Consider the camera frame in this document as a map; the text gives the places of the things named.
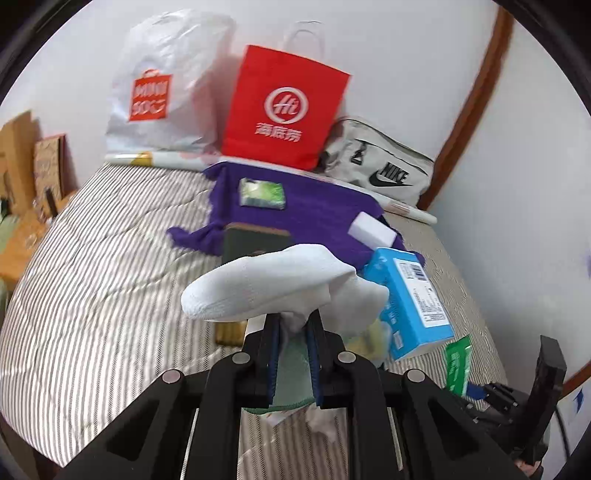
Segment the green wet wipe packet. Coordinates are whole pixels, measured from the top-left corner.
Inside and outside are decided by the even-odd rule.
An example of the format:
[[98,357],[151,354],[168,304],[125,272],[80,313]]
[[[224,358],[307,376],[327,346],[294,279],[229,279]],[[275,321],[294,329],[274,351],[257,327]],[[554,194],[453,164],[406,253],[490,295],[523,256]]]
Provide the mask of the green wet wipe packet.
[[280,183],[242,178],[238,194],[240,206],[274,210],[286,207],[286,194]]

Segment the mint green cloth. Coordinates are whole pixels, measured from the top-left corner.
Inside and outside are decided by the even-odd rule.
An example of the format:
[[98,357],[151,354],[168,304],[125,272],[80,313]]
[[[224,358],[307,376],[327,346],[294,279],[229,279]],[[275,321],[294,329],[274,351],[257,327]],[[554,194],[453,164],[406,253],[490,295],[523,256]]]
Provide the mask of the mint green cloth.
[[247,408],[251,414],[288,411],[315,402],[308,364],[308,347],[303,332],[291,336],[280,352],[277,366],[276,394],[269,408]]

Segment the yellow black cloth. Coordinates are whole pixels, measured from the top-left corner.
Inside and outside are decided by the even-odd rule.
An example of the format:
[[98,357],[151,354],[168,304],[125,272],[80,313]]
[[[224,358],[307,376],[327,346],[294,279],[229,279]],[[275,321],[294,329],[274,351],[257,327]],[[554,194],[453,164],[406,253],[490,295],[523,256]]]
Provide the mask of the yellow black cloth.
[[381,367],[390,355],[392,335],[391,326],[387,322],[376,319],[361,334],[345,341],[346,350],[363,356],[375,367]]

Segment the blue tissue pack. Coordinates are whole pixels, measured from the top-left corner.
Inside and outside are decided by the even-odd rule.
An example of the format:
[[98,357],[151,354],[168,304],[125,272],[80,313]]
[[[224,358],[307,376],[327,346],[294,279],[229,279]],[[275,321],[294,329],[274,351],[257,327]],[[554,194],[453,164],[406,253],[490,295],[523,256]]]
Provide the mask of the blue tissue pack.
[[392,329],[394,360],[426,354],[454,337],[446,309],[415,254],[379,248],[363,268],[363,278],[389,290],[380,319]]

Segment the dark green tea box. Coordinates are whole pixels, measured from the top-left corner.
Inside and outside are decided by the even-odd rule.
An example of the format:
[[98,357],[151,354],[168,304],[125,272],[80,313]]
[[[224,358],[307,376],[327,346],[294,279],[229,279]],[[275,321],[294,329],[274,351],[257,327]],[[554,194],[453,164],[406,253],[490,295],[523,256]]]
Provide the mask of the dark green tea box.
[[[277,252],[293,245],[290,232],[246,223],[232,222],[224,229],[221,263],[245,256]],[[214,326],[214,343],[242,347],[249,321],[222,322]]]

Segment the white sponge block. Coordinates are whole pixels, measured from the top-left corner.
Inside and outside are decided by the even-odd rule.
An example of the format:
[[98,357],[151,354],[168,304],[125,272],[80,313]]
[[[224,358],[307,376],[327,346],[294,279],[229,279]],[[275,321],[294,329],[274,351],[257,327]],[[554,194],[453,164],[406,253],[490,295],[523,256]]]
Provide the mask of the white sponge block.
[[398,234],[366,212],[360,212],[349,226],[349,236],[372,250],[391,248]]

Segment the striped grey bed quilt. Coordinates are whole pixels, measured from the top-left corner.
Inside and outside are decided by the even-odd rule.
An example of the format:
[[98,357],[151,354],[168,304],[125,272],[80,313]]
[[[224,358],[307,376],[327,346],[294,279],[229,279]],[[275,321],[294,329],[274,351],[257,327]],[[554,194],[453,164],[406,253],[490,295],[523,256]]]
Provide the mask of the striped grey bed quilt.
[[[173,248],[171,226],[208,220],[213,182],[195,172],[105,165],[38,246],[1,330],[1,413],[31,447],[65,466],[164,370],[206,370],[232,352],[189,321],[182,290],[219,260]],[[447,309],[470,335],[470,380],[508,383],[485,320],[437,237],[386,213]],[[238,479],[348,479],[345,412],[338,440],[312,433],[305,410],[271,426],[242,411]]]

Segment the purple towel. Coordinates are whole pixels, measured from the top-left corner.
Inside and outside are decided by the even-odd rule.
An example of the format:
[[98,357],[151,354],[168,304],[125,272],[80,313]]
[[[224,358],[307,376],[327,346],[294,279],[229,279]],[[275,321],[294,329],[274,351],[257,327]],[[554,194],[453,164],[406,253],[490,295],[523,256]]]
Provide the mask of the purple towel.
[[[295,244],[322,244],[339,260],[360,270],[370,261],[373,250],[349,236],[349,226],[361,212],[386,222],[383,208],[372,196],[320,180],[233,162],[215,164],[204,176],[214,182],[208,223],[192,232],[169,228],[167,233],[177,247],[219,256],[226,225],[245,223],[286,230]],[[281,210],[242,206],[239,182],[243,178],[280,184],[286,206]]]

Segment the beige Nike bag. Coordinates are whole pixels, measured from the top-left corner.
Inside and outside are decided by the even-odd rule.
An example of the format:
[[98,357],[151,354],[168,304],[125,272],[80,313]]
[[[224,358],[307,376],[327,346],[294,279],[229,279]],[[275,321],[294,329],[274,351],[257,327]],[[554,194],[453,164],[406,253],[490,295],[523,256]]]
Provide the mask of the beige Nike bag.
[[435,161],[362,119],[342,117],[329,132],[322,165],[329,177],[415,207]]

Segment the red paper shopping bag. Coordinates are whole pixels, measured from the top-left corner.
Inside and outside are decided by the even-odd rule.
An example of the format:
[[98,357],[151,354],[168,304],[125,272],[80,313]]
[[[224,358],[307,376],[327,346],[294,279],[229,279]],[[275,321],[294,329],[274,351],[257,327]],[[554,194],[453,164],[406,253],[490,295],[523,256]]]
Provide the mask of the red paper shopping bag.
[[324,54],[318,21],[295,23],[280,48],[246,47],[221,153],[315,169],[351,77],[325,64]]

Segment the brown patterned box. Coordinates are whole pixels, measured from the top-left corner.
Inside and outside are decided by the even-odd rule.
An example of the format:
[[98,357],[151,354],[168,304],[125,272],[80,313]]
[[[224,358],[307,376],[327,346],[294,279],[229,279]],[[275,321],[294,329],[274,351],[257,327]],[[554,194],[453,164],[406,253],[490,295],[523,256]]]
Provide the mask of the brown patterned box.
[[45,195],[45,190],[52,191],[55,200],[61,200],[64,194],[65,177],[62,166],[65,160],[66,136],[54,135],[37,141],[34,145],[33,173],[38,197]]

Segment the white Miniso plastic bag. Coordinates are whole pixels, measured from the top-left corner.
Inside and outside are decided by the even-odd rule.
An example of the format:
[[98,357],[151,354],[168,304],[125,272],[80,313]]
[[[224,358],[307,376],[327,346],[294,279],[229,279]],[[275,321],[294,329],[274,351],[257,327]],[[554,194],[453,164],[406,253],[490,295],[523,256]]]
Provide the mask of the white Miniso plastic bag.
[[183,9],[129,31],[112,82],[109,153],[205,152],[217,139],[212,76],[235,21]]

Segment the wooden headboard furniture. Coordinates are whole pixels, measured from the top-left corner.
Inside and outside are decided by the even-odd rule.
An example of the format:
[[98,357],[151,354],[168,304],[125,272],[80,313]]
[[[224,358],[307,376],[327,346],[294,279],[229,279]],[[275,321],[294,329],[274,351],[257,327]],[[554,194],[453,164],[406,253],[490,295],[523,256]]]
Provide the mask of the wooden headboard furniture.
[[[44,139],[39,121],[27,110],[1,126],[1,201],[7,218],[15,222],[5,246],[1,249],[1,279],[14,289],[32,259],[49,227],[50,207],[45,190],[38,197],[33,173],[34,145]],[[67,140],[62,166],[65,177],[64,194],[55,200],[62,210],[77,189],[71,173]]]

